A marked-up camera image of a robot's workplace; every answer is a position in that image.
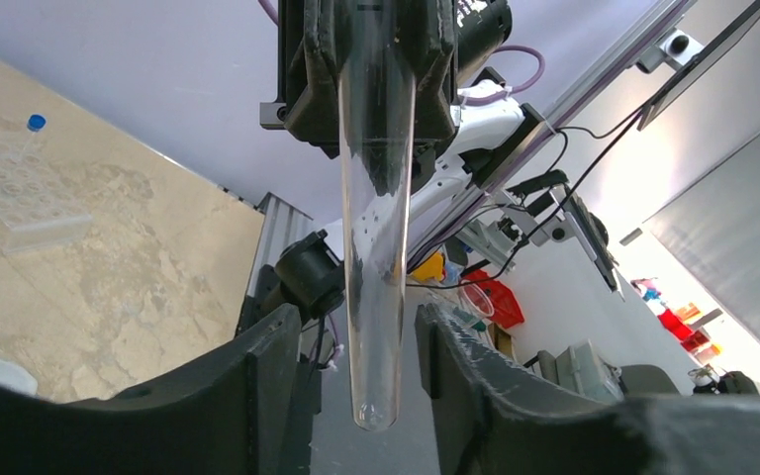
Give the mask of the clear glass test tube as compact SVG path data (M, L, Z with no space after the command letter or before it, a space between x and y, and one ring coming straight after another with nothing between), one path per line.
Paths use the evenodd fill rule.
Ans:
M413 142L340 147L352 416L381 431L399 416Z

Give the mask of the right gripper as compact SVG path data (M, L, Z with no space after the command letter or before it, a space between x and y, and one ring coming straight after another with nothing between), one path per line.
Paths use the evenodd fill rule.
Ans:
M345 139L451 138L458 121L450 1L274 1L276 98L265 130L337 157Z

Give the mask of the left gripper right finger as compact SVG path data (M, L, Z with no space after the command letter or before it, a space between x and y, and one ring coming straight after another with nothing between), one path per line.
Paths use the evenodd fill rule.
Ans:
M605 405L417 308L422 386L444 474L760 474L760 397L649 396Z

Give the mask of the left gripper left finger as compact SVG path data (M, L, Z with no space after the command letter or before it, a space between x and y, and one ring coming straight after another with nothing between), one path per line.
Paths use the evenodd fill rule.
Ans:
M0 474L274 474L300 330L283 305L108 400L58 404L0 387Z

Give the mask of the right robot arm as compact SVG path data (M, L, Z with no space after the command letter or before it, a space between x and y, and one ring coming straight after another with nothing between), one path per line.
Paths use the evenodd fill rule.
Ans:
M339 159L340 220L277 250L260 248L238 326L289 305L303 323L345 307L356 330L403 316L410 222L482 186L542 123L487 73L513 28L505 1L281 1L277 96L260 124Z

